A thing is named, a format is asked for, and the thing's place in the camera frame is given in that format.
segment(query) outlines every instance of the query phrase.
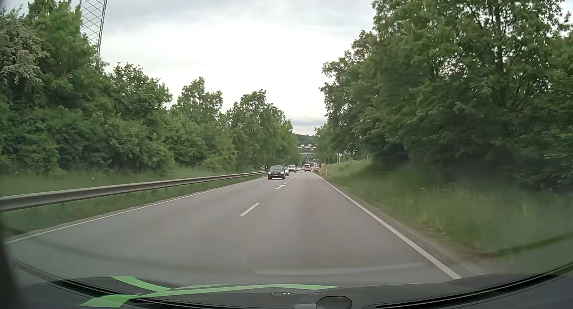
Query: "grassy embankment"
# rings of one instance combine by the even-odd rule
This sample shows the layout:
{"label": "grassy embankment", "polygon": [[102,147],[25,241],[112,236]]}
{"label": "grassy embankment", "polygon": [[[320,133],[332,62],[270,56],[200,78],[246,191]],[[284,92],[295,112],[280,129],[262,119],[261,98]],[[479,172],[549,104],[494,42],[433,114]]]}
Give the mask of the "grassy embankment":
{"label": "grassy embankment", "polygon": [[[66,172],[57,175],[10,174],[0,180],[0,196],[39,193],[43,191],[86,188],[122,183],[175,180],[218,175],[207,170],[177,168],[165,174],[157,173],[118,173],[118,172]],[[197,191],[221,187],[232,183],[252,180],[256,176],[196,183],[168,189],[157,189],[139,193],[92,198],[65,204],[41,206],[36,208],[10,211],[2,214],[3,225],[9,235],[30,232],[53,225],[67,223],[82,218],[109,213],[111,211],[145,205],[155,201],[184,196]]]}
{"label": "grassy embankment", "polygon": [[332,183],[443,242],[528,270],[573,260],[571,197],[499,178],[446,182],[436,170],[413,164],[383,170],[362,160],[326,169]]}

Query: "windshield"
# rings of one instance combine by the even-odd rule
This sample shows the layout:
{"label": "windshield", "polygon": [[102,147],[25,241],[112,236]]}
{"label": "windshield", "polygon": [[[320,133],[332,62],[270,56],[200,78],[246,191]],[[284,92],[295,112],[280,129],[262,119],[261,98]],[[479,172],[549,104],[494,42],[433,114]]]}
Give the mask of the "windshield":
{"label": "windshield", "polygon": [[129,306],[572,261],[573,0],[2,7],[14,270]]}

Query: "metal guardrail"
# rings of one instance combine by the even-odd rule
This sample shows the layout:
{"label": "metal guardrail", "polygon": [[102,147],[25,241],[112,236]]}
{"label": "metal guardrail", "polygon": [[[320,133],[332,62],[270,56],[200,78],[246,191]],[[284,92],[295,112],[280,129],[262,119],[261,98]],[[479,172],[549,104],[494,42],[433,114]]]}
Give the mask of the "metal guardrail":
{"label": "metal guardrail", "polygon": [[0,197],[0,213],[4,211],[19,210],[37,206],[52,205],[56,203],[66,203],[89,198],[134,193],[158,188],[169,188],[175,186],[189,185],[192,183],[230,180],[232,178],[247,177],[266,173],[267,170],[253,173],[216,175],[208,177],[184,178],[181,180],[167,180],[141,183],[126,183],[122,185],[98,186],[90,188],[66,189],[47,191],[45,193],[33,193]]}

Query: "black car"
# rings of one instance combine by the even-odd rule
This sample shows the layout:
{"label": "black car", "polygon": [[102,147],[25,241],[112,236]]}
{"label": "black car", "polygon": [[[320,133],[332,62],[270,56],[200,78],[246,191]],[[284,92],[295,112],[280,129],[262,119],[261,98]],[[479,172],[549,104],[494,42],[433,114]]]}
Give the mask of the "black car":
{"label": "black car", "polygon": [[270,166],[268,178],[269,178],[270,180],[273,179],[273,178],[282,178],[282,179],[285,179],[285,178],[286,178],[286,173],[285,173],[285,170],[284,170],[284,166],[283,166],[283,165]]}

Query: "sky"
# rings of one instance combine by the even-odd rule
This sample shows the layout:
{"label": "sky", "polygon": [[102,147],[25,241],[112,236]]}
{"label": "sky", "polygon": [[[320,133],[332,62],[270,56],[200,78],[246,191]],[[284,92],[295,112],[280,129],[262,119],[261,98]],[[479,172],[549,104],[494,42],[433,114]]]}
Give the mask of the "sky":
{"label": "sky", "polygon": [[[314,134],[326,121],[322,64],[372,27],[372,1],[108,0],[101,56],[141,65],[174,98],[202,76],[208,91],[223,92],[224,109],[265,89],[295,132]],[[564,7],[573,11],[573,0]]]}

